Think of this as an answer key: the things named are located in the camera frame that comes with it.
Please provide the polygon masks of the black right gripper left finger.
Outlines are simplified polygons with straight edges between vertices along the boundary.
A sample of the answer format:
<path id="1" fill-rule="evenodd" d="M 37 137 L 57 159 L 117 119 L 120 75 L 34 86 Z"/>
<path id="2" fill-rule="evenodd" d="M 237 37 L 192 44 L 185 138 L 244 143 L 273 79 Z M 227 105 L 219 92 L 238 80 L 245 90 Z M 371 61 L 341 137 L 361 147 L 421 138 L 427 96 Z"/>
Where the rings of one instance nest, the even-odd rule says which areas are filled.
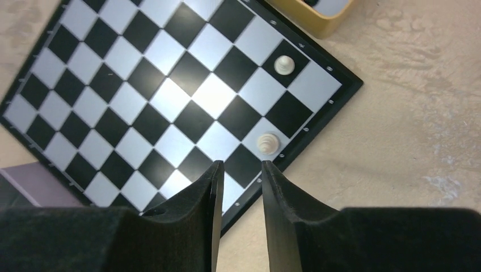
<path id="1" fill-rule="evenodd" d="M 224 165 L 139 214 L 126 207 L 1 212 L 2 271 L 215 271 Z"/>

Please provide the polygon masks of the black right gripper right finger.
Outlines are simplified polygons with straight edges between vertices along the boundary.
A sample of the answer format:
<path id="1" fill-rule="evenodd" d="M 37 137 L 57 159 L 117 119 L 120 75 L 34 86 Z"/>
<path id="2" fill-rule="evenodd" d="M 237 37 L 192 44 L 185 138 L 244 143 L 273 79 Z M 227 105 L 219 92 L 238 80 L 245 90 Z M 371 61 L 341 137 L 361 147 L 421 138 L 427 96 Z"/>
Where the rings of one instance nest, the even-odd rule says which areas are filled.
<path id="1" fill-rule="evenodd" d="M 262 163 L 271 271 L 479 271 L 480 214 L 432 207 L 336 210 Z"/>

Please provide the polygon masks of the white chess pawn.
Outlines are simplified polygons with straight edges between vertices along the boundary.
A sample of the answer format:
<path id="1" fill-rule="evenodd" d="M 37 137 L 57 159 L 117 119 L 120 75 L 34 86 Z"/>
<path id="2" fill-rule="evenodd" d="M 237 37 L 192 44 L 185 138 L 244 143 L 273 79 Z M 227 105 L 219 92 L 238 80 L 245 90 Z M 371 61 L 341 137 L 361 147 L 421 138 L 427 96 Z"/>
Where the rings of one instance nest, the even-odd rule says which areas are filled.
<path id="1" fill-rule="evenodd" d="M 274 62 L 274 69 L 280 75 L 289 75 L 295 69 L 295 62 L 289 56 L 279 56 Z"/>

